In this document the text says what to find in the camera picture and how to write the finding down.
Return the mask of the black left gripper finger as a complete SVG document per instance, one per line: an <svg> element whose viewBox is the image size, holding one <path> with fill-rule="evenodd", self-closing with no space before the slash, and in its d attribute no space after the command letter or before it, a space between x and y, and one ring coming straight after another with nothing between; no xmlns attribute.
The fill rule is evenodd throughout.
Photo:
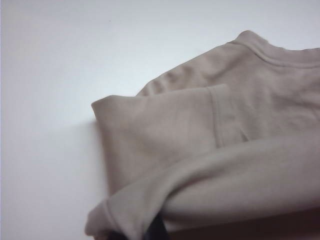
<svg viewBox="0 0 320 240"><path fill-rule="evenodd" d="M146 231L147 240L168 240L169 234L160 213L158 213Z"/></svg>

